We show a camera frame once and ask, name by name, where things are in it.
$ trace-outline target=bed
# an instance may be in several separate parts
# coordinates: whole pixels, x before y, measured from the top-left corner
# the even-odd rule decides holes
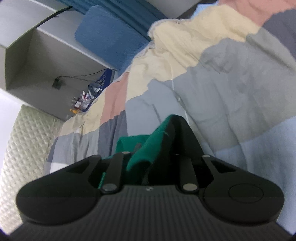
[[[151,134],[176,114],[206,154],[276,183],[285,194],[277,222],[295,233],[296,2],[220,0],[148,35],[89,110],[63,124],[44,174],[108,157],[119,137]]]

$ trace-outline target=ribbed black surface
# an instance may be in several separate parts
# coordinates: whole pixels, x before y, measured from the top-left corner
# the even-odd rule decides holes
[[[198,197],[179,193],[174,186],[125,186],[103,196],[82,219],[61,226],[25,223],[12,240],[34,241],[281,241],[290,237],[271,222],[243,227],[224,223],[203,207]]]

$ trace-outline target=white shelf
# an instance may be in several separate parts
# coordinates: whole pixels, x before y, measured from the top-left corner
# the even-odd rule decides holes
[[[48,8],[49,10],[52,10],[54,12],[60,11],[68,7],[67,5],[61,2],[58,2],[56,0],[29,0],[29,1],[39,4],[40,6]]]
[[[62,120],[67,120],[71,115],[69,109],[71,108],[72,98],[78,97],[82,90],[87,90],[89,82],[73,78],[61,78],[62,86],[60,90],[57,90],[52,87],[54,79],[61,75],[90,74],[106,68],[39,29],[28,32],[19,42],[16,42],[13,45],[12,53],[20,53],[18,50],[23,49],[23,47],[17,47],[18,45],[28,45],[27,51],[24,52],[24,63],[22,62],[18,74],[11,77],[7,91],[28,104]],[[97,80],[102,73],[82,78]]]
[[[18,38],[34,28],[55,11],[29,0],[0,2],[0,44],[8,48]]]

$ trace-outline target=white wall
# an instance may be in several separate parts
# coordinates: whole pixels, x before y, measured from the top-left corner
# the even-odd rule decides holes
[[[146,0],[168,18],[176,18],[201,0]]]
[[[0,170],[10,133],[23,101],[0,89]]]

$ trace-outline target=black cable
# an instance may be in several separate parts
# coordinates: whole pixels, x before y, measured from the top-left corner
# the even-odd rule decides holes
[[[102,72],[102,71],[107,70],[107,69],[110,69],[110,68],[102,69],[102,70],[99,70],[99,71],[97,71],[95,73],[85,74],[85,75],[74,75],[74,76],[61,75],[61,76],[56,77],[55,79],[59,80],[59,78],[71,78],[71,79],[73,78],[73,79],[83,80],[83,81],[88,81],[88,82],[96,82],[97,80],[85,80],[85,79],[81,79],[81,78],[78,78],[78,77],[83,77],[83,76],[89,76],[89,75],[93,75],[93,74],[98,74],[99,72]]]

